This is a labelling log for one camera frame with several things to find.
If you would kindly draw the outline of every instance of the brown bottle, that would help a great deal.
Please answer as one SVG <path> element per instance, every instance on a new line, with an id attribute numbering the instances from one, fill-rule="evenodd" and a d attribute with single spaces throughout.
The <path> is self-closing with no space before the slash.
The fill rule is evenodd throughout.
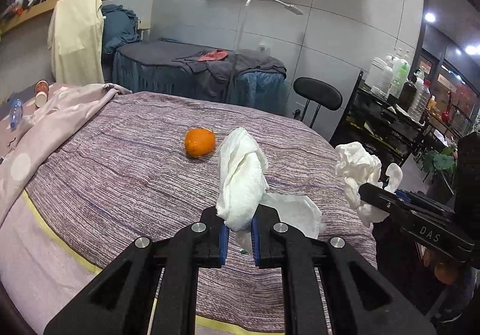
<path id="1" fill-rule="evenodd" d="M 400 96 L 398 97 L 398 105 L 406 112 L 411 107 L 413 100 L 415 99 L 415 94 L 417 93 L 417 88 L 415 87 L 416 81 L 417 77 L 415 75 L 411 82 L 407 80 L 403 85 Z"/>

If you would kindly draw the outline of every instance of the chair backrest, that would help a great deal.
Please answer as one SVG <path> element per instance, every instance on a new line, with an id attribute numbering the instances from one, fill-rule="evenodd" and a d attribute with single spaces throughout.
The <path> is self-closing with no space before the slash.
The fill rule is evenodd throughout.
<path id="1" fill-rule="evenodd" d="M 342 94 L 335 87 L 311 77 L 299 77 L 293 89 L 298 95 L 330 110 L 337 110 L 343 102 Z"/>

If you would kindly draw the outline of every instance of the red cloth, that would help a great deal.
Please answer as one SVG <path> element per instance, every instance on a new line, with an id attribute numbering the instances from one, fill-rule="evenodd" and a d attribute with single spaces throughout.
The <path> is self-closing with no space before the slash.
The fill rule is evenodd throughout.
<path id="1" fill-rule="evenodd" d="M 213 52 L 210 52 L 210 53 L 207 53 L 206 55 L 201 56 L 197 61 L 223 60 L 228 55 L 229 55 L 228 52 L 221 49 L 217 49 L 217 50 L 214 50 Z"/>

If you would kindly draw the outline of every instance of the blue cloth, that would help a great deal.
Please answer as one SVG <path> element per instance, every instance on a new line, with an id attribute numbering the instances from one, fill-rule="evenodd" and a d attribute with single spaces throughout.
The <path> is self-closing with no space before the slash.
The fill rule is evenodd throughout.
<path id="1" fill-rule="evenodd" d="M 138 21 L 132 10 L 123 6 L 106 5 L 102 7 L 102 15 L 106 17 L 102 36 L 102 57 L 111 56 L 123 45 L 140 41 L 135 32 Z"/>
<path id="2" fill-rule="evenodd" d="M 260 71 L 244 72 L 234 77 L 226 93 L 213 98 L 196 81 L 196 75 L 181 67 L 143 65 L 117 51 L 112 82 L 132 92 L 150 91 L 203 101 L 246 106 L 281 114 L 279 100 L 284 74 Z"/>

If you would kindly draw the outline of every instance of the striped bedspread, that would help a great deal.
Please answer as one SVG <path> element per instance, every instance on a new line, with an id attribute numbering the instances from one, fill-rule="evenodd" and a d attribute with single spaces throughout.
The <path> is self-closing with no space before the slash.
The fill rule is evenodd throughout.
<path id="1" fill-rule="evenodd" d="M 320 239 L 342 236 L 375 265 L 371 230 L 350 210 L 334 176 L 333 148 L 303 123 L 259 110 L 148 92 L 116 96 L 48 157 L 26 190 L 50 228 L 103 268 L 136 237 L 171 237 L 215 205 L 217 155 L 186 157 L 185 134 L 204 127 L 219 145 L 239 126 L 268 158 L 270 191 L 308 195 L 327 225 Z M 200 270 L 197 315 L 282 332 L 280 270 L 256 269 L 232 235 L 226 266 Z"/>

